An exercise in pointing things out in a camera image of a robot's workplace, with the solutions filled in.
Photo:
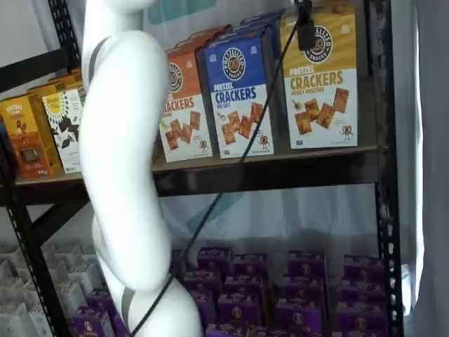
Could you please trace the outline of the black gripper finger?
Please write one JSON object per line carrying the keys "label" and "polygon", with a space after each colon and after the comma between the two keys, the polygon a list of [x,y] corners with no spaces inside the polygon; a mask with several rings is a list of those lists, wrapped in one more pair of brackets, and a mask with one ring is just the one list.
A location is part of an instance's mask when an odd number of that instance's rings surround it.
{"label": "black gripper finger", "polygon": [[313,2],[311,0],[296,1],[297,40],[301,51],[312,49],[315,45],[314,21],[312,19]]}

